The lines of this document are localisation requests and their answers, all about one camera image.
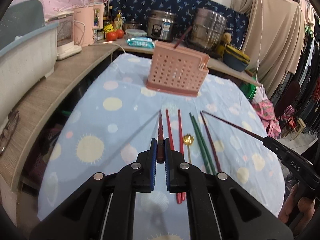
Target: human hand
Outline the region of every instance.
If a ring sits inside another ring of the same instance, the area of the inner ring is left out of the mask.
[[[287,223],[289,215],[291,214],[294,205],[294,196],[298,190],[298,184],[294,185],[291,189],[290,195],[282,206],[282,209],[278,215],[281,222]],[[315,213],[315,201],[309,198],[303,197],[298,201],[298,209],[303,213],[303,217],[293,231],[294,235],[298,235],[306,227]]]

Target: tablecloth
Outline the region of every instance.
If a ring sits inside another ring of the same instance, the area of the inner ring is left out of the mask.
[[[118,172],[148,150],[157,138],[162,109],[164,137],[168,137],[165,110],[169,110],[175,150],[179,150],[178,109],[183,134],[195,135],[189,112],[198,119],[209,141],[200,110],[215,113],[260,136],[267,136],[254,109],[231,81],[208,75],[196,98],[149,90],[145,87],[150,59],[122,54],[93,82],[78,102],[54,147],[38,198],[43,220],[94,173]],[[274,215],[281,209],[284,178],[278,158],[262,142],[206,116],[221,168]],[[195,138],[192,164],[204,171]],[[189,239],[187,204],[178,205],[166,190],[164,164],[156,167],[151,193],[137,193],[133,239]]]

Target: tomato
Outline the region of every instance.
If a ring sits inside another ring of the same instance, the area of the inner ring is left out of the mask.
[[[116,34],[119,39],[123,38],[123,36],[124,36],[123,30],[120,30],[120,29],[116,30]]]
[[[107,33],[106,40],[107,41],[115,41],[118,38],[116,32]]]

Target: gold spoon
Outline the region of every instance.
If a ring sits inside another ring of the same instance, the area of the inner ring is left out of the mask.
[[[191,134],[189,133],[183,137],[183,143],[188,147],[188,158],[189,158],[190,164],[191,164],[191,154],[190,154],[189,147],[193,144],[193,140],[194,140],[193,136],[191,136]]]

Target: wooden shelf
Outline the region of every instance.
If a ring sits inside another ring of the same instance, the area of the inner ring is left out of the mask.
[[[15,106],[20,120],[0,157],[0,173],[12,192],[17,192],[24,163],[49,117],[71,90],[115,50],[117,47],[112,44],[89,46],[77,55],[57,61],[53,74],[34,85]]]

